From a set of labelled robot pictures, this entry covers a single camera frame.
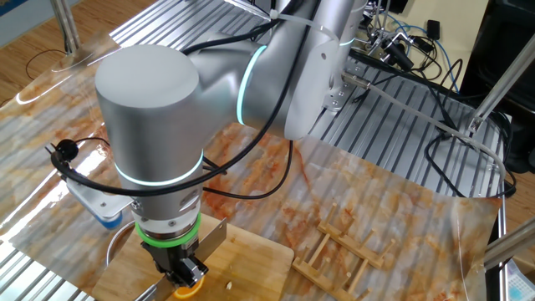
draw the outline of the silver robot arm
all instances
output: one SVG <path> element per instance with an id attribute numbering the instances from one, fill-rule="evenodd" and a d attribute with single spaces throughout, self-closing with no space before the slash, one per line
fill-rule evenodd
<path id="1" fill-rule="evenodd" d="M 210 139 L 232 122 L 262 128 L 287 81 L 269 132 L 289 140 L 304 137 L 324 96 L 341 86 L 349 52 L 345 42 L 362 18 L 356 8 L 364 5 L 364 0 L 302 1 L 293 16 L 313 20 L 336 40 L 287 21 L 274 28 L 267 46 L 241 41 L 186 56 L 137 45 L 104 59 L 95 85 L 121 185 L 143 191 L 201 176 Z M 196 258 L 201 193 L 202 183 L 134 197 L 130 204 L 142 246 L 178 286 L 192 287 L 207 272 Z"/>

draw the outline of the black connector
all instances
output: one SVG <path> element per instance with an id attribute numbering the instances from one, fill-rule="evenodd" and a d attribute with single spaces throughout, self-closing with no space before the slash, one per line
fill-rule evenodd
<path id="1" fill-rule="evenodd" d="M 427 54 L 433 51 L 433 45 L 427 43 L 423 38 L 414 36 L 412 36 L 412 38 L 415 42 L 415 45 L 422 51 L 426 52 Z"/>
<path id="2" fill-rule="evenodd" d="M 387 39 L 383 42 L 381 47 L 386 53 L 390 54 L 390 57 L 395 59 L 395 63 L 398 64 L 403 70 L 411 70 L 415 64 L 412 63 L 412 61 L 404 53 L 405 48 L 400 48 L 398 46 L 400 45 L 391 39 Z"/>
<path id="3" fill-rule="evenodd" d="M 427 20 L 427 36 L 435 41 L 441 39 L 441 23 L 435 20 Z"/>

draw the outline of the green ring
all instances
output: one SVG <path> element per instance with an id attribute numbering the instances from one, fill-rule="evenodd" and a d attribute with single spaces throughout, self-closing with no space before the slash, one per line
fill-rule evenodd
<path id="1" fill-rule="evenodd" d="M 140 228 L 140 225 L 138 223 L 135 224 L 135 230 L 137 231 L 137 234 L 143 239 L 144 242 L 150 244 L 153 247 L 161 247 L 161 248 L 168 248 L 168 247 L 176 247 L 180 246 L 181 244 L 185 244 L 189 242 L 197 233 L 199 232 L 199 227 L 201 226 L 201 214 L 197 216 L 197 221 L 195 222 L 195 225 L 189 231 L 185 236 L 173 239 L 170 241 L 161 241 L 154 239 L 152 237 L 148 237 L 146 234 L 143 233 L 143 231 Z"/>

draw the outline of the metal pipe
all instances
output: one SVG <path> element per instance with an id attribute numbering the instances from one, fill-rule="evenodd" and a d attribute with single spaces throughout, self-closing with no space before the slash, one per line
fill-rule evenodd
<path id="1" fill-rule="evenodd" d="M 81 42 L 78 31 L 76 30 L 73 14 L 70 11 L 70 6 L 67 0 L 50 0 L 50 3 L 58 19 L 59 29 L 64 36 L 65 51 L 67 54 L 71 54 L 80 48 Z"/>
<path id="2" fill-rule="evenodd" d="M 468 130 L 476 133 L 480 125 L 488 117 L 488 115 L 496 108 L 502 98 L 507 94 L 509 89 L 517 82 L 518 78 L 529 67 L 530 63 L 535 59 L 535 34 L 527 42 L 524 49 L 520 52 L 517 58 L 512 62 L 511 66 L 502 75 L 500 80 L 494 85 L 491 92 L 483 100 L 481 105 L 477 108 L 471 116 Z"/>
<path id="3" fill-rule="evenodd" d="M 535 243 L 535 217 L 487 246 L 485 269 L 496 267 Z"/>
<path id="4" fill-rule="evenodd" d="M 377 9 L 375 10 L 375 22 L 374 22 L 374 28 L 377 29 L 379 27 L 377 27 L 377 25 L 380 25 L 380 22 L 379 22 L 379 14 L 380 14 L 380 11 L 381 11 L 381 0 L 377 1 Z"/>

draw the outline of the orange object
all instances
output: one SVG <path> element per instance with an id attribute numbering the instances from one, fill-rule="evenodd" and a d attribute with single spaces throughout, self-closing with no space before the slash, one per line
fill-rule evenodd
<path id="1" fill-rule="evenodd" d="M 201 278 L 201 281 L 199 281 L 197 284 L 195 284 L 195 286 L 193 286 L 193 288 L 178 288 L 173 293 L 173 297 L 175 297 L 175 298 L 177 298 L 179 300 L 184 300 L 184 299 L 193 297 L 199 291 L 199 289 L 202 288 L 202 284 L 203 283 L 204 283 L 204 277 Z"/>

